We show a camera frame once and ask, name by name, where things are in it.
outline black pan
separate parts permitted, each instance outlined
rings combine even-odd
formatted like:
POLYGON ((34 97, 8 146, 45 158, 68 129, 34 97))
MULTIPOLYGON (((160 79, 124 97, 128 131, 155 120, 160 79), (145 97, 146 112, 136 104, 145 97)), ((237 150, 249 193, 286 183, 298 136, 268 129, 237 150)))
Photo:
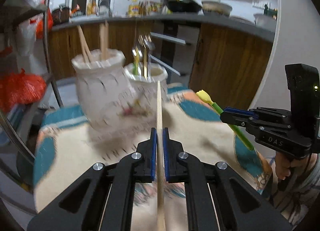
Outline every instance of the black pan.
POLYGON ((168 0, 167 7, 173 13, 175 12, 198 13, 202 9, 200 5, 198 5, 196 2, 192 0, 189 0, 188 2, 168 0))

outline metal screw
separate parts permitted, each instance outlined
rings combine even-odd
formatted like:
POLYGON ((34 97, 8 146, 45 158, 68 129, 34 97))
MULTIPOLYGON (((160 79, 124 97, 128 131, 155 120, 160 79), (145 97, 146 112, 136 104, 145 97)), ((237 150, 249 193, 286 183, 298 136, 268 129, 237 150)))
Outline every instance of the metal screw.
POLYGON ((100 162, 97 162, 93 165, 94 170, 101 170, 103 168, 103 164, 100 162))
POLYGON ((225 170, 228 167, 228 164, 226 164, 225 162, 218 162, 217 167, 221 170, 225 170))
POLYGON ((133 153, 133 154, 131 154, 131 158, 138 160, 141 158, 141 153, 133 153))
POLYGON ((188 156, 189 156, 189 154, 186 153, 186 152, 181 152, 181 153, 178 154, 178 156, 179 156, 179 158, 181 158, 181 159, 187 159, 188 156))

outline teal pattern on tablecloth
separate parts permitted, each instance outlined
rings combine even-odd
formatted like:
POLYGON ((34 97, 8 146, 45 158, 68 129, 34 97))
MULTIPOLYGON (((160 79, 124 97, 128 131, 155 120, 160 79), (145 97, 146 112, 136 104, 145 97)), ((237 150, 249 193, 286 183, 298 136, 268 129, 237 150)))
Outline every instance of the teal pattern on tablecloth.
MULTIPOLYGON (((188 90, 183 86, 168 87, 168 94, 174 94, 180 91, 188 90)), ((220 121, 220 117, 210 108, 200 103, 189 100, 182 100, 179 103, 181 109, 190 117, 204 121, 220 121)), ((42 128, 55 127, 57 129, 66 129, 87 122, 87 118, 79 105, 61 108, 57 111, 48 112, 44 118, 42 128)), ((260 158, 256 151, 249 151, 238 137, 235 138, 235 153, 239 164, 254 178, 258 178, 263 173, 260 158)), ((54 139, 45 137, 42 143, 37 147, 36 159, 33 173, 34 186, 47 173, 53 163, 55 156, 54 139)), ((173 194, 184 196, 181 188, 171 189, 173 194)))

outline finger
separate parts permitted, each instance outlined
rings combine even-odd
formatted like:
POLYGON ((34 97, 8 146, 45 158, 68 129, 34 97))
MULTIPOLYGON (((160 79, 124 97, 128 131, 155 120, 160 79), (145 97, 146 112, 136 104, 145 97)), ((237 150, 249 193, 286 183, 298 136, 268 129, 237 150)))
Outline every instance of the finger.
POLYGON ((282 153, 276 152, 275 163, 278 166, 282 166, 284 168, 290 168, 290 161, 287 159, 285 155, 282 153))
POLYGON ((279 179, 285 179, 290 176, 290 170, 281 166, 276 166, 276 175, 279 179))

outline wooden chopstick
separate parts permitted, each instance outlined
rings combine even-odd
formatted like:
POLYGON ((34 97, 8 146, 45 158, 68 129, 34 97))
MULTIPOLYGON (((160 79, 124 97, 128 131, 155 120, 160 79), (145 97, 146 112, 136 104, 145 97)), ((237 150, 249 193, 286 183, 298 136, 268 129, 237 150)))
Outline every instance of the wooden chopstick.
POLYGON ((110 58, 110 53, 109 53, 109 24, 108 21, 105 22, 104 24, 104 39, 105 39, 105 47, 106 47, 106 59, 110 58))
POLYGON ((91 54, 91 52, 89 50, 89 47, 88 47, 87 42, 85 40, 85 37, 84 37, 83 31, 81 29, 81 26, 78 25, 77 28, 78 28, 79 37, 80 37, 81 49, 82 49, 82 51, 84 50, 85 53, 87 54, 86 57, 89 60, 88 62, 92 62, 93 61, 93 56, 92 56, 92 54, 91 54))
POLYGON ((87 56, 87 54, 85 52, 85 49, 84 49, 83 38, 81 37, 81 34, 83 35, 83 31, 82 31, 80 25, 78 25, 77 28, 78 28, 78 32, 79 32, 79 38, 80 38, 83 62, 87 63, 87 62, 89 62, 89 60, 88 60, 88 56, 87 56))
POLYGON ((106 60, 106 40, 105 40, 105 26, 100 24, 100 61, 106 60))
POLYGON ((162 143, 162 98, 161 85, 158 81, 157 89, 157 231, 165 231, 164 217, 164 161, 163 161, 163 143, 162 143))

